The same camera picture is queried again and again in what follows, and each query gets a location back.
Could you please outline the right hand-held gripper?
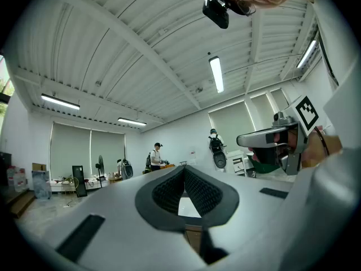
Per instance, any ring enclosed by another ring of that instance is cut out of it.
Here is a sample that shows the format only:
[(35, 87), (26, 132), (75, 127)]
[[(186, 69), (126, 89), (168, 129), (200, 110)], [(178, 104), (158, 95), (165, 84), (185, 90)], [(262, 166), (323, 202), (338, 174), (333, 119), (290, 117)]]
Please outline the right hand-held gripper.
[[(311, 132), (317, 132), (321, 142), (328, 153), (325, 140), (316, 123), (319, 115), (306, 95), (299, 96), (286, 109), (274, 114), (272, 128), (239, 135), (236, 143), (241, 147), (250, 147), (261, 164), (280, 165), (289, 175), (296, 175), (301, 169), (302, 153), (306, 150)], [(278, 146), (287, 145), (288, 130), (297, 129), (297, 147), (293, 152), (278, 153)], [(280, 136), (279, 143), (275, 142), (275, 134)]]

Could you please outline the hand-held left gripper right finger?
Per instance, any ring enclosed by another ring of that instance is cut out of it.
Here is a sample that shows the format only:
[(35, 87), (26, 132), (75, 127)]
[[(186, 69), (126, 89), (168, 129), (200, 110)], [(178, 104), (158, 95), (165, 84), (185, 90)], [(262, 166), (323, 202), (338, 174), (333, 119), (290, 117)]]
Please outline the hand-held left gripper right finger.
[(200, 252), (189, 268), (278, 268), (284, 256), (279, 211), (291, 189), (264, 181), (186, 166), (184, 186), (200, 215)]

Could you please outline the person's right forearm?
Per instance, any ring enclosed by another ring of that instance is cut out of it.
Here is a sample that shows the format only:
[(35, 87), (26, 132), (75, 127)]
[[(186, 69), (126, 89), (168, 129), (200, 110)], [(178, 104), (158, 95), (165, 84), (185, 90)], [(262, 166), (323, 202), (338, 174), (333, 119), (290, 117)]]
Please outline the person's right forearm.
[[(342, 149), (340, 138), (336, 135), (323, 135), (325, 144), (330, 155), (338, 153)], [(302, 153), (301, 166), (302, 168), (315, 167), (321, 163), (326, 157), (327, 152), (321, 142), (317, 132), (312, 132), (309, 135), (308, 145), (306, 150)]]

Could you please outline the person's right hand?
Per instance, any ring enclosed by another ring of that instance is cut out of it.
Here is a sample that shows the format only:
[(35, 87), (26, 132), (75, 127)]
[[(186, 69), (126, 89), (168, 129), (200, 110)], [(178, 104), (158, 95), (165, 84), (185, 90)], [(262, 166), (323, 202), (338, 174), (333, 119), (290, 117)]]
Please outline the person's right hand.
[[(285, 132), (275, 133), (274, 134), (274, 142), (279, 143), (281, 140), (280, 136), (285, 134)], [(297, 147), (297, 138), (298, 138), (298, 130), (297, 129), (289, 129), (288, 130), (288, 143), (287, 145), (278, 146), (276, 148), (278, 153), (282, 152), (293, 152)]]

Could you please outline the white cabinet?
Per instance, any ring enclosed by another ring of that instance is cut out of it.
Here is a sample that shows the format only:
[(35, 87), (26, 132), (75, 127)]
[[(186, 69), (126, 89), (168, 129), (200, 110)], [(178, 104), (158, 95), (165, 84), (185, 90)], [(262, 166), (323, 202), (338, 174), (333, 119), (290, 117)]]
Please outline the white cabinet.
[(236, 150), (226, 154), (228, 170), (238, 176), (251, 177), (254, 167), (244, 151)]

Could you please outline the gray roller blind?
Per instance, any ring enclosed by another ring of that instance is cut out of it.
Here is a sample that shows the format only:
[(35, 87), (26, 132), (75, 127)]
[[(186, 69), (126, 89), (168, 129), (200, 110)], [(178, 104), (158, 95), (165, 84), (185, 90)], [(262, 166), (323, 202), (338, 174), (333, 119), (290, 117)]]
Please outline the gray roller blind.
[(251, 101), (256, 107), (262, 123), (262, 128), (268, 129), (272, 127), (272, 123), (274, 121), (274, 110), (268, 99), (267, 94), (260, 94), (258, 96), (251, 97)]
[(52, 179), (69, 177), (76, 165), (82, 167), (85, 177), (91, 175), (90, 130), (54, 123), (50, 146)]
[(244, 101), (210, 112), (209, 117), (212, 127), (221, 135), (227, 152), (241, 149), (236, 142), (239, 135), (255, 131)]
[(282, 88), (271, 91), (271, 95), (280, 111), (286, 109), (289, 106), (288, 100)]
[(125, 158), (125, 136), (118, 133), (91, 131), (91, 167), (92, 173), (98, 174), (95, 166), (99, 156), (103, 158), (104, 173), (117, 171), (117, 161)]

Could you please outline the black backpack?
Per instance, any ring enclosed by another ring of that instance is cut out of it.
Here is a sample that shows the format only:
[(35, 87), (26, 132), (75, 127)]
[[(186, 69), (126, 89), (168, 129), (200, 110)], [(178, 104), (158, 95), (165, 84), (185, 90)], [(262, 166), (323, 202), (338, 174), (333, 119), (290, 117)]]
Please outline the black backpack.
[(216, 135), (215, 137), (209, 136), (209, 140), (209, 148), (213, 155), (223, 152), (223, 143), (218, 138), (218, 135)]

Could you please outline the white low table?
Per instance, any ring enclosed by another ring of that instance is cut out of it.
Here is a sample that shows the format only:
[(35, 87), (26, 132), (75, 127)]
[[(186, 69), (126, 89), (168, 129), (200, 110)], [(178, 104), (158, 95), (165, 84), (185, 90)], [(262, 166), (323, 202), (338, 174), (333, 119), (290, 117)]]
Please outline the white low table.
[[(53, 193), (59, 193), (61, 191), (61, 180), (63, 177), (50, 180), (51, 191)], [(100, 183), (95, 177), (85, 179), (86, 190), (95, 190), (100, 188)], [(109, 185), (109, 180), (104, 178), (102, 182), (103, 187)]]

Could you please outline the black speaker box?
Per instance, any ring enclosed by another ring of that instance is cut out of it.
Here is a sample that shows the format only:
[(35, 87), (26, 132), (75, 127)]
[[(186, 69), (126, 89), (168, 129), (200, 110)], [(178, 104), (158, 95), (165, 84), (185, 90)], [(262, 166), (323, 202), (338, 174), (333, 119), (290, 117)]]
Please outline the black speaker box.
[(87, 190), (85, 185), (85, 178), (83, 173), (83, 166), (81, 165), (73, 165), (72, 166), (73, 178), (74, 178), (74, 185), (77, 196), (79, 198), (87, 196)]

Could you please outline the person's white sweatshirt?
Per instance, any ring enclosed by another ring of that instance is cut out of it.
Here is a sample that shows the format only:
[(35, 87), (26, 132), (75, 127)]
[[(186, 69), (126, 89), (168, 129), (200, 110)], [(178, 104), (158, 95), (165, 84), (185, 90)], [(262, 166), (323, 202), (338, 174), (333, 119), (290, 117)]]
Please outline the person's white sweatshirt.
[(338, 87), (324, 111), (341, 145), (316, 167), (279, 271), (361, 271), (361, 45), (332, 0), (314, 0)]

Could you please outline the bluish plastic bag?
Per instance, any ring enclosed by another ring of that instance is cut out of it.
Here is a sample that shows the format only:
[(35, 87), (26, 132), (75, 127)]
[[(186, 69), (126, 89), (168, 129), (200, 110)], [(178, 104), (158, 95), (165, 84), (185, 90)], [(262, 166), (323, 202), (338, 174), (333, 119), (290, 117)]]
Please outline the bluish plastic bag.
[(32, 171), (33, 190), (37, 199), (50, 199), (52, 195), (48, 171)]

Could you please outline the wooden step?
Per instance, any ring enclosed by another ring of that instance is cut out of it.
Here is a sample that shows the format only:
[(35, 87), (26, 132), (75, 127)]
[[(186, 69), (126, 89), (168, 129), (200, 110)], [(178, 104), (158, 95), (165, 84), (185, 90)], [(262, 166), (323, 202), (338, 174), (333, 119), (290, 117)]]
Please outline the wooden step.
[(22, 193), (18, 193), (17, 197), (13, 198), (9, 203), (9, 211), (14, 218), (20, 218), (26, 209), (35, 200), (35, 194), (33, 191), (27, 190)]

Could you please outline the clear water jug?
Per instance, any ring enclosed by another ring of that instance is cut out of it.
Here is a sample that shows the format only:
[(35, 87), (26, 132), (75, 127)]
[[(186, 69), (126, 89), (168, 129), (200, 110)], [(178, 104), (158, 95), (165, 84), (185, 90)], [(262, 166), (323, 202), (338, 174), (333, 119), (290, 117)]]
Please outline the clear water jug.
[(9, 168), (7, 169), (7, 182), (9, 187), (14, 190), (16, 189), (15, 174), (16, 174), (16, 167), (9, 166)]
[(14, 188), (20, 193), (28, 189), (27, 178), (24, 168), (16, 168), (14, 174)]

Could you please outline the dark cabinet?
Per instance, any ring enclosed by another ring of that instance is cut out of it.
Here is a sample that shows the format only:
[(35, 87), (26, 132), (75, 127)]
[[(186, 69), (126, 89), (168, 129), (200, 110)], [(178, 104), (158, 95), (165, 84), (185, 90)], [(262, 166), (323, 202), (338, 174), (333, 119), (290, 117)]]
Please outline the dark cabinet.
[(11, 166), (11, 154), (0, 152), (0, 186), (7, 186), (7, 170)]

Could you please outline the window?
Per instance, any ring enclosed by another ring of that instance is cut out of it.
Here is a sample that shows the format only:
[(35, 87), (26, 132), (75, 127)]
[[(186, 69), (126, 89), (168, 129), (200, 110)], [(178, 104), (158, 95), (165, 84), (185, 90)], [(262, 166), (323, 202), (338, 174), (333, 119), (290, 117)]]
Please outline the window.
[(15, 89), (8, 73), (5, 57), (0, 54), (0, 128), (7, 111), (8, 103)]

